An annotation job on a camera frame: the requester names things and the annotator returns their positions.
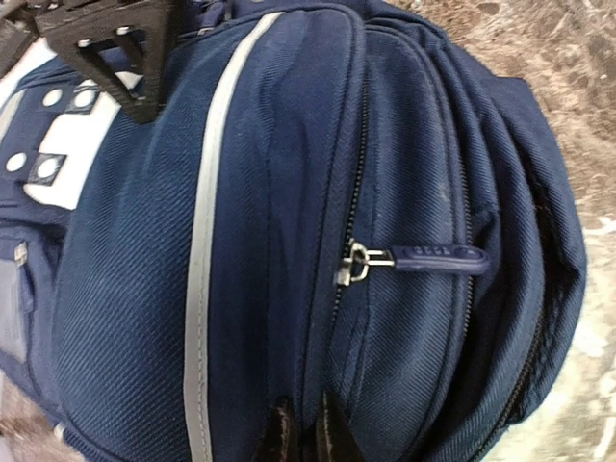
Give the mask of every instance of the reflective strip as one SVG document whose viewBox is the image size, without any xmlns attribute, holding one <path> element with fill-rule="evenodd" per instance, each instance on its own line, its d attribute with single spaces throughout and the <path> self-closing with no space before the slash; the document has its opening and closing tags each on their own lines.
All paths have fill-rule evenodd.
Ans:
<svg viewBox="0 0 616 462">
<path fill-rule="evenodd" d="M 263 16 L 250 34 L 240 42 L 218 81 L 205 123 L 186 294 L 184 406 L 192 462 L 212 461 L 207 409 L 207 319 L 218 167 L 224 126 L 235 87 L 250 52 L 259 37 L 271 27 L 280 14 L 282 13 Z"/>
<path fill-rule="evenodd" d="M 12 241 L 0 244 L 4 247 L 3 250 L 13 247 Z M 22 292 L 23 287 L 20 264 L 15 260 L 0 259 L 0 350 L 21 364 L 26 362 L 27 354 L 23 317 L 28 303 L 27 300 L 22 300 L 22 297 L 29 295 Z"/>
<path fill-rule="evenodd" d="M 19 93 L 11 96 L 11 99 L 7 102 L 4 109 L 2 109 L 0 113 L 0 144 L 2 144 L 2 139 L 9 131 L 9 127 L 11 126 L 11 122 L 13 122 L 13 117 L 15 117 L 15 113 L 17 109 L 19 109 L 19 104 L 23 99 L 24 94 L 26 94 L 25 90 L 20 91 Z"/>
</svg>

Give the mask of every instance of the zipper pull tab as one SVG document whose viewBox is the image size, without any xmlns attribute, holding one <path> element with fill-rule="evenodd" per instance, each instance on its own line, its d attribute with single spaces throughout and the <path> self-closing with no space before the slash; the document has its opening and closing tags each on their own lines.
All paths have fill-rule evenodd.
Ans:
<svg viewBox="0 0 616 462">
<path fill-rule="evenodd" d="M 351 241 L 349 255 L 342 261 L 337 282 L 348 287 L 354 282 L 363 281 L 371 267 L 479 276 L 490 267 L 490 256 L 470 245 L 413 245 L 395 246 L 391 250 L 370 250 Z"/>
<path fill-rule="evenodd" d="M 28 245 L 21 243 L 18 245 L 14 252 L 13 257 L 19 267 L 23 267 L 28 261 Z"/>
</svg>

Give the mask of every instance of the marble floor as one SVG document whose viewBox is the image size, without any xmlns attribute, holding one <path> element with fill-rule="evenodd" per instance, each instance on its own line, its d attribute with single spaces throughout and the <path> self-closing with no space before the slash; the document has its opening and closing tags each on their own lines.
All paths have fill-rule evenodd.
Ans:
<svg viewBox="0 0 616 462">
<path fill-rule="evenodd" d="M 563 149 L 588 245 L 586 303 L 562 374 L 486 460 L 616 462 L 616 0 L 393 1 L 496 73 L 530 82 Z M 2 395 L 0 444 L 15 461 L 80 460 L 12 386 Z"/>
</svg>

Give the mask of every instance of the blue fabric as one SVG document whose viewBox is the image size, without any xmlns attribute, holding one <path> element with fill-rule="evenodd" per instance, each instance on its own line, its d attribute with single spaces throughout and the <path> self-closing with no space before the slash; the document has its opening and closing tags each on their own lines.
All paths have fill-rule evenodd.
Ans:
<svg viewBox="0 0 616 462">
<path fill-rule="evenodd" d="M 310 441 L 323 390 L 366 460 L 470 460 L 552 386 L 578 320 L 583 239 L 527 84 L 376 0 L 236 0 L 236 19 L 184 36 L 161 115 L 139 126 L 120 112 L 73 212 L 22 187 L 66 103 L 45 109 L 42 97 L 81 78 L 59 60 L 25 77 L 0 166 L 15 152 L 28 164 L 0 176 L 0 249 L 3 236 L 28 244 L 34 310 L 26 364 L 0 351 L 0 366 L 88 460 L 190 460 L 184 303 L 203 131 L 238 43 L 277 10 L 287 14 L 248 57 L 222 144 L 208 319 L 215 462 L 250 459 L 281 395 Z M 106 59 L 127 68 L 114 50 Z M 474 279 L 373 269 L 340 292 L 350 237 L 472 244 L 491 266 Z"/>
</svg>

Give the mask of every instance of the backpack pocket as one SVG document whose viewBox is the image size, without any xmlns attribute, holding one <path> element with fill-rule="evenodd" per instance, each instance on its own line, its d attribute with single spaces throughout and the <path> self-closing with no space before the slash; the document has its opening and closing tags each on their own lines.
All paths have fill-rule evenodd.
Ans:
<svg viewBox="0 0 616 462">
<path fill-rule="evenodd" d="M 36 229 L 0 226 L 0 367 L 55 414 L 49 370 L 54 274 L 60 246 Z"/>
<path fill-rule="evenodd" d="M 475 240 L 496 271 L 478 281 L 456 386 L 422 454 L 478 461 L 552 386 L 579 316 L 585 252 L 562 155 L 528 85 L 454 46 L 426 48 L 456 103 Z"/>
<path fill-rule="evenodd" d="M 383 250 L 353 243 L 341 265 L 339 283 L 349 285 L 340 278 L 348 268 L 358 284 L 334 309 L 327 387 L 366 459 L 390 461 L 435 419 L 474 276 L 490 262 L 473 247 L 467 174 L 436 69 L 416 43 L 380 26 L 368 28 L 368 56 L 368 135 L 350 234 Z"/>
</svg>

